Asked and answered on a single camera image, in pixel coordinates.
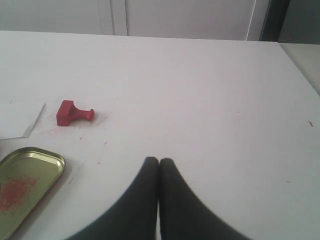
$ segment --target red ink residue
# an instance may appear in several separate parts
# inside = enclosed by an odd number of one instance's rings
[[[7,177],[8,181],[0,183],[0,213],[14,211],[24,203],[24,198],[29,198],[29,193],[37,183],[38,179],[21,176]]]

